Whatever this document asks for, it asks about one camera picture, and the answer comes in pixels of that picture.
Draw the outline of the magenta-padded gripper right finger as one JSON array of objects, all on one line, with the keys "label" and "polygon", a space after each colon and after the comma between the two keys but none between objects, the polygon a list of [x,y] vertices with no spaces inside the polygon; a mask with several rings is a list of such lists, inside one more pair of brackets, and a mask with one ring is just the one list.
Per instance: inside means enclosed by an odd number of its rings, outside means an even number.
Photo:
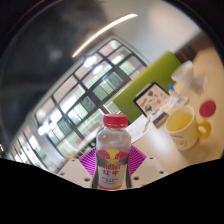
[{"label": "magenta-padded gripper right finger", "polygon": [[146,156],[132,146],[126,171],[126,187],[140,188],[167,175],[165,169],[152,156]]}]

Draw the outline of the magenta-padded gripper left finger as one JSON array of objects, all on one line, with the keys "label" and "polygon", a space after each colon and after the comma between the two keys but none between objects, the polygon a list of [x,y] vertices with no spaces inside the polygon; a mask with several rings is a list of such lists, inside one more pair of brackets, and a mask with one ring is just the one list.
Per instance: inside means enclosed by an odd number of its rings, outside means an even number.
[{"label": "magenta-padded gripper left finger", "polygon": [[78,159],[70,159],[58,176],[81,187],[91,188],[95,173],[95,152],[93,148]]}]

